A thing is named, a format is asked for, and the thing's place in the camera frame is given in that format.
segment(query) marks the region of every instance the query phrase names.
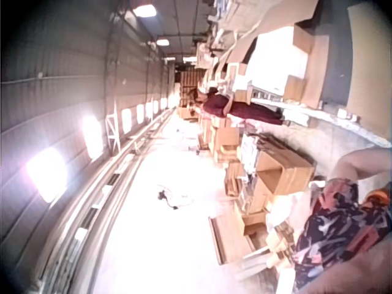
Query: patterned clothing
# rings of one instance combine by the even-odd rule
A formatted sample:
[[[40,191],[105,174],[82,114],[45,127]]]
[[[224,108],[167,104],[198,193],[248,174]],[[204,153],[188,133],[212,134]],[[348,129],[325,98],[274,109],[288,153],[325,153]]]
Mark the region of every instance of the patterned clothing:
[[[391,204],[368,197],[358,204],[358,185],[330,180],[321,209],[305,223],[296,245],[296,284],[303,287],[331,266],[366,252],[391,231]]]
[[[203,110],[220,118],[223,116],[223,109],[228,103],[226,96],[220,94],[208,94],[208,100],[203,104]],[[263,105],[251,103],[250,105],[244,102],[233,102],[232,108],[228,112],[230,115],[243,119],[254,119],[256,121],[263,121],[268,124],[282,125],[282,114],[272,111]]]

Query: black cable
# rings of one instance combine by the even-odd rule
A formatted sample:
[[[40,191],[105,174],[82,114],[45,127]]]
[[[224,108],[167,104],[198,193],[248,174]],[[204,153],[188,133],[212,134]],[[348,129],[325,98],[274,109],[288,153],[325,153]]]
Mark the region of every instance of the black cable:
[[[180,208],[180,207],[188,206],[188,205],[191,205],[191,204],[193,203],[193,201],[192,201],[190,204],[172,206],[172,205],[169,204],[168,197],[166,196],[166,193],[167,193],[167,192],[170,193],[171,196],[173,196],[173,193],[171,192],[171,190],[170,190],[169,188],[163,186],[163,185],[160,185],[160,184],[158,184],[157,186],[163,188],[162,191],[160,191],[160,192],[158,193],[158,200],[163,200],[163,199],[166,200],[167,205],[168,205],[170,208],[173,208],[173,210],[177,210],[177,209]]]

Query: ceiling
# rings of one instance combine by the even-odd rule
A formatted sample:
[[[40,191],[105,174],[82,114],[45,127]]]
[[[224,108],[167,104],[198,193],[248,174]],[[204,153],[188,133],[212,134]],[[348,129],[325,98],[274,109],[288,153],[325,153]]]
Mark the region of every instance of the ceiling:
[[[168,57],[175,57],[177,62],[182,57],[195,56],[194,39],[203,38],[208,29],[207,17],[214,14],[205,0],[155,0],[155,17],[140,18],[153,38],[167,39],[169,46],[161,49]]]

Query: person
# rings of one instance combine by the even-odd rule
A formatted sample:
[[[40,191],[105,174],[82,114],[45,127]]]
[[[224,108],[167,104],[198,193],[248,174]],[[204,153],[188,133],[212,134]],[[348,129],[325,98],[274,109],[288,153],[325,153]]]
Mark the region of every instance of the person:
[[[277,111],[272,111],[259,104],[248,105],[244,102],[236,102],[234,94],[227,97],[219,94],[217,88],[210,88],[206,94],[195,88],[189,91],[189,96],[192,105],[202,107],[205,112],[220,118],[230,114],[238,118],[253,119],[278,126],[289,125],[289,122],[284,120],[280,108]]]
[[[296,244],[300,293],[382,293],[374,289],[390,287],[391,259],[382,256],[391,257],[392,249],[391,183],[358,202],[358,180],[390,170],[390,149],[364,149],[339,159],[318,198],[320,208]]]

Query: metal beam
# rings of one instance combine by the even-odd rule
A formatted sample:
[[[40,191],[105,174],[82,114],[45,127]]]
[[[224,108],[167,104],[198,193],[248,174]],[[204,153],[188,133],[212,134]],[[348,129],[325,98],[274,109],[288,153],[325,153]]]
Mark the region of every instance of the metal beam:
[[[182,57],[188,57],[188,56],[195,56],[196,53],[192,53],[192,52],[171,52],[171,53],[166,53],[167,57],[173,57],[175,55],[181,55]]]
[[[196,34],[164,34],[157,35],[158,37],[206,37],[207,35],[204,32],[199,32]]]
[[[177,11],[177,2],[176,2],[176,0],[173,0],[173,2],[174,2],[174,11],[175,11],[175,13],[176,13],[176,22],[177,22],[177,30],[178,30],[178,35],[180,35],[180,30],[179,30],[179,20],[178,20],[178,11]],[[181,37],[178,37],[178,39],[179,39],[179,45],[180,45],[180,47],[181,47],[181,58],[183,58],[184,57],[184,53],[183,53],[183,51],[184,51],[184,48],[183,48],[183,41],[181,40]]]

